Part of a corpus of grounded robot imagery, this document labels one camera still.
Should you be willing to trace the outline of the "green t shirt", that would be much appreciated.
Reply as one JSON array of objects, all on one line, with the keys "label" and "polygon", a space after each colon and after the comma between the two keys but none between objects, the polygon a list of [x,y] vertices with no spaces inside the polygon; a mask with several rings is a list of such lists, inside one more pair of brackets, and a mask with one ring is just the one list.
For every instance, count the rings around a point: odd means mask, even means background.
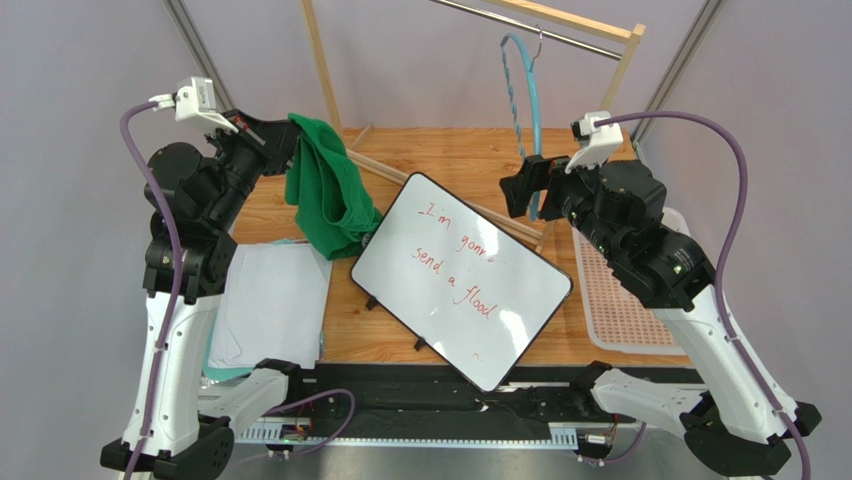
[{"label": "green t shirt", "polygon": [[285,202],[294,221],[326,259],[356,257],[383,219],[343,139],[320,119],[290,113],[301,129],[293,166],[286,174]]}]

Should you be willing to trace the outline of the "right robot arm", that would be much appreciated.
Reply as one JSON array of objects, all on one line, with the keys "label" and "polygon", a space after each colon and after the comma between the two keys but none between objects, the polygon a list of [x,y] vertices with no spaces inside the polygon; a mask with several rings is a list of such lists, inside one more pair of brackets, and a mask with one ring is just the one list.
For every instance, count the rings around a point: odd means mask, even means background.
[{"label": "right robot arm", "polygon": [[768,477],[789,461],[788,440],[821,422],[817,408],[764,392],[741,357],[745,343],[732,315],[718,307],[716,273],[700,245],[663,222],[665,186],[638,161],[569,168],[538,155],[499,185],[511,217],[537,192],[542,220],[566,220],[603,256],[620,285],[670,331],[704,389],[646,381],[595,361],[571,389],[584,415],[627,416],[681,437],[706,467],[725,477]]}]

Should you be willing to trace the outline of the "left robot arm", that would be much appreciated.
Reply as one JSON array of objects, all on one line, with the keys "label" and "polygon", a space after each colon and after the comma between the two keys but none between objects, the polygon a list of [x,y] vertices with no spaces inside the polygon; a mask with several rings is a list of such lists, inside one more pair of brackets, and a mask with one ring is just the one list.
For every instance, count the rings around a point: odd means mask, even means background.
[{"label": "left robot arm", "polygon": [[128,424],[100,454],[101,465],[122,478],[215,479],[236,438],[287,401],[300,368],[275,359],[211,401],[200,393],[237,248],[231,227],[262,177],[291,169],[301,134],[290,120],[231,110],[206,134],[213,156],[175,142],[140,161],[154,209],[143,275],[146,350]]}]

